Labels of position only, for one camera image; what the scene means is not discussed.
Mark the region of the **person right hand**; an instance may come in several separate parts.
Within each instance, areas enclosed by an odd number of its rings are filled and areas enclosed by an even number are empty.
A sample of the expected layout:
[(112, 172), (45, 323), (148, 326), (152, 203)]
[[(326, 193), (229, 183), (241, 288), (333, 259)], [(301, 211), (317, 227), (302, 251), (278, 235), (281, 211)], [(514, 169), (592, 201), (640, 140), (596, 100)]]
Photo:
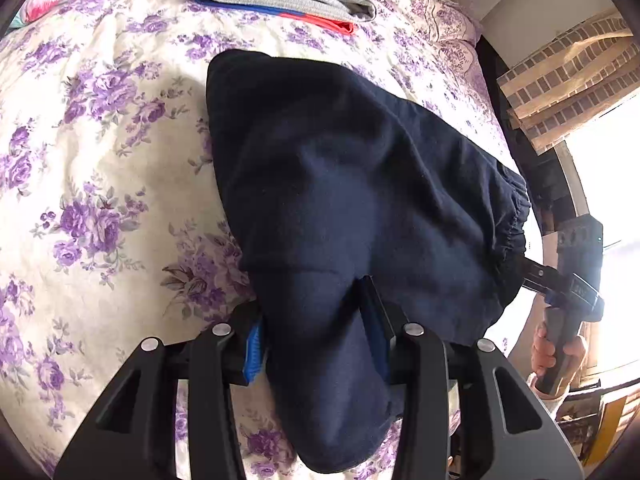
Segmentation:
[[(576, 336), (572, 341), (563, 347), (564, 356), (566, 356), (567, 368), (564, 376), (560, 380), (559, 392), (550, 393), (550, 398), (556, 398), (560, 394), (567, 392), (570, 383), (573, 381), (579, 367), (585, 361), (587, 355), (588, 344), (583, 336)], [(532, 374), (528, 378), (529, 385), (541, 393), (541, 388), (537, 385), (544, 378), (544, 374), (555, 366), (555, 346), (547, 338), (547, 325), (541, 322), (534, 335), (532, 344), (532, 358), (530, 365), (532, 366)]]

